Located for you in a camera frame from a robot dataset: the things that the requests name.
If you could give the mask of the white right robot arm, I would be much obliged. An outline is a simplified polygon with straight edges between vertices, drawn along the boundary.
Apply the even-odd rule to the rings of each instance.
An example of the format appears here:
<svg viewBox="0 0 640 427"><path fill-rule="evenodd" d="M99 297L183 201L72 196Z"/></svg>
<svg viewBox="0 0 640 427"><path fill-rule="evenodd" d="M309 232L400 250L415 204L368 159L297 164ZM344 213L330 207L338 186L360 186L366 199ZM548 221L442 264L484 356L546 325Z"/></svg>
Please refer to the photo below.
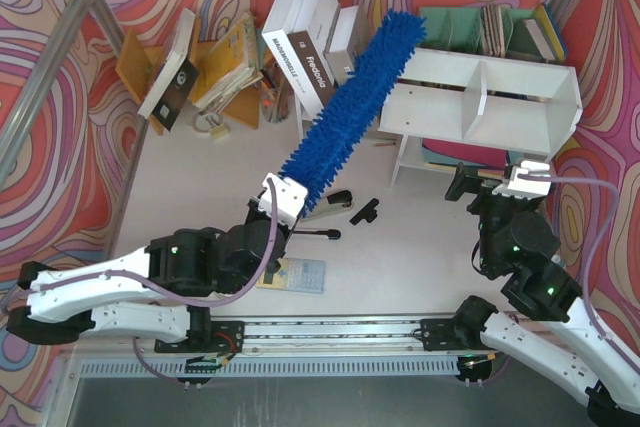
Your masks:
<svg viewBox="0 0 640 427"><path fill-rule="evenodd" d="M505 277L501 293L508 303L565 346L527 332L478 296L462 303L449 330L466 349L500 350L553 381L586 407L595 425L636 426L639 358L594 311L588 279L575 280L555 260L560 240L538 211L558 181L539 162L510 166L501 180L459 164L445 198L474 195L467 210L479 219L478 273Z"/></svg>

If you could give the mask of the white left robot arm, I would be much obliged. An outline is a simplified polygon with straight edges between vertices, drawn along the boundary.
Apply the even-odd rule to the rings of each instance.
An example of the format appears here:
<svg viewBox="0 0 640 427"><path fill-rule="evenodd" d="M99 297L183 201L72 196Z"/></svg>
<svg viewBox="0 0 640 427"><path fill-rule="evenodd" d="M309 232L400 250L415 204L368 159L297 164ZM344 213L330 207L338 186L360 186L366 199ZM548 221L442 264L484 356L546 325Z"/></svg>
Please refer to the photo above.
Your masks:
<svg viewBox="0 0 640 427"><path fill-rule="evenodd" d="M222 231L179 229L111 260L73 270L23 264L1 300L7 330L36 345L97 335L201 341L213 308L244 297L278 266L308 190L267 174L245 221Z"/></svg>

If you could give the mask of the blue microfiber duster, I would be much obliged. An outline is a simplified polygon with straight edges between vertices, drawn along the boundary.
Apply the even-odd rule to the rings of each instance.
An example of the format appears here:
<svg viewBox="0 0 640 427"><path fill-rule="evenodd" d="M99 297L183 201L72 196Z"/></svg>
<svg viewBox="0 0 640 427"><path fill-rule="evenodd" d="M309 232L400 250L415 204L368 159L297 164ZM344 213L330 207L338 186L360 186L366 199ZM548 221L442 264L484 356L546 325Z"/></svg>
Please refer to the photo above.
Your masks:
<svg viewBox="0 0 640 427"><path fill-rule="evenodd" d="M307 189L302 215L314 209L351 157L425 35L422 18L388 11L363 53L356 57L349 79L335 91L284 162L279 175Z"/></svg>

